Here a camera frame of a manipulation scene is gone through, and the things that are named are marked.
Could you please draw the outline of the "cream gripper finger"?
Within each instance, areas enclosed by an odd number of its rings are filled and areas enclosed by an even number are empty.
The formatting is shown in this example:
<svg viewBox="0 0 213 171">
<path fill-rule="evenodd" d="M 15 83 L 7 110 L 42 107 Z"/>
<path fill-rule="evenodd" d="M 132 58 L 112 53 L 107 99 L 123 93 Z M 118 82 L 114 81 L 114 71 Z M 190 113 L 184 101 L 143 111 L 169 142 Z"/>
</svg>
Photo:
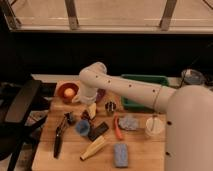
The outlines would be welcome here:
<svg viewBox="0 0 213 171">
<path fill-rule="evenodd" d="M 88 113 L 89 113 L 89 117 L 91 119 L 94 119 L 96 116 L 96 110 L 97 110 L 97 106 L 95 103 L 91 104 L 88 106 Z"/>
</svg>

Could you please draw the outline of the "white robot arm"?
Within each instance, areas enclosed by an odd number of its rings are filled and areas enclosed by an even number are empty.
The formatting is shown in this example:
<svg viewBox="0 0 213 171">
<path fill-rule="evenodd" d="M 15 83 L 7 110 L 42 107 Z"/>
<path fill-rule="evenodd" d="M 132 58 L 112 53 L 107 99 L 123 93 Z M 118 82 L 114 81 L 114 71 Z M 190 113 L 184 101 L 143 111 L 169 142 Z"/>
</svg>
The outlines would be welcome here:
<svg viewBox="0 0 213 171">
<path fill-rule="evenodd" d="M 80 101 L 94 102 L 99 88 L 166 116 L 165 171 L 213 171 L 213 92 L 199 85 L 179 89 L 109 76 L 95 62 L 79 73 Z"/>
</svg>

